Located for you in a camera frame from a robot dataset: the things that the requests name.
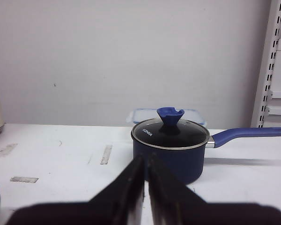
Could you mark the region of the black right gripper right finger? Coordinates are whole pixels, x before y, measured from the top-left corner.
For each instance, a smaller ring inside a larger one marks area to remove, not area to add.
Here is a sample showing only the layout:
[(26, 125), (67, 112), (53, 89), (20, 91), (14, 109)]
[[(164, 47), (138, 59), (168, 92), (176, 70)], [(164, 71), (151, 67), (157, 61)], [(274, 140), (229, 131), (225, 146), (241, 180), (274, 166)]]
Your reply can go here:
[(195, 208), (207, 206), (155, 153), (148, 158), (148, 185), (155, 225), (187, 225)]

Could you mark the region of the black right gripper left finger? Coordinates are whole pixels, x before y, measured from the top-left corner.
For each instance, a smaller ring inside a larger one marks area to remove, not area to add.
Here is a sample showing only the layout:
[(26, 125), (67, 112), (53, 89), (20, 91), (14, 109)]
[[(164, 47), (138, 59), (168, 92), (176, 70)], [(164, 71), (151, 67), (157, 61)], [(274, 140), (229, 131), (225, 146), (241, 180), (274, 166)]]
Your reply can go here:
[(134, 158), (89, 201), (92, 225), (139, 225), (144, 201), (144, 159)]

